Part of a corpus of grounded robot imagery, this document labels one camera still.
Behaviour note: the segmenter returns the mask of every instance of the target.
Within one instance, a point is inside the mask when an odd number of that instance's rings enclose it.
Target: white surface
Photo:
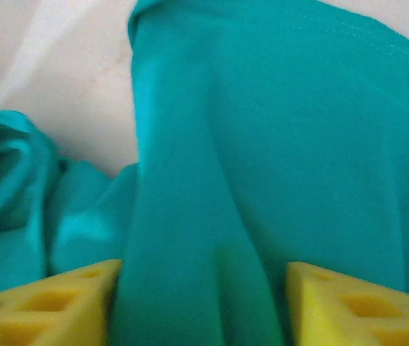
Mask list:
[[[409,1],[324,0],[409,37]],[[137,160],[126,21],[135,0],[0,0],[0,109],[116,174]]]

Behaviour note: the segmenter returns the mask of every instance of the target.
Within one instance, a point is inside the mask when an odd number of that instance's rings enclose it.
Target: square hole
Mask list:
[[[8,321],[0,323],[0,346],[28,346],[48,327],[30,321]]]
[[[342,296],[342,301],[358,317],[401,317],[399,309],[386,301],[383,297],[374,294],[348,294]]]
[[[374,336],[382,346],[409,346],[409,330],[379,330]]]
[[[31,297],[20,311],[63,311],[78,294],[76,290],[44,290]]]

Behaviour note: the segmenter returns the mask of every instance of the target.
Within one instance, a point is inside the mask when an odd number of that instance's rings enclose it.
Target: wrinkled fabric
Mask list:
[[[129,33],[118,177],[0,112],[0,290],[121,258],[116,346],[289,345],[290,261],[409,292],[408,40],[312,0],[141,0]]]

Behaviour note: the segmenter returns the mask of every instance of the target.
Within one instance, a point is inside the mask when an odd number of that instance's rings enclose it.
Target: yellow plastic piece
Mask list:
[[[111,259],[0,292],[0,345],[105,345],[121,267]]]
[[[287,296],[297,346],[409,346],[409,295],[301,262]]]

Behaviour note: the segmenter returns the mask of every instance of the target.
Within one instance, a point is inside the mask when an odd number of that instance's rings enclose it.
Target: teal shirt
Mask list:
[[[409,292],[409,40],[314,0],[141,0],[140,162],[0,112],[0,290],[108,258],[111,345],[288,345],[287,263]]]

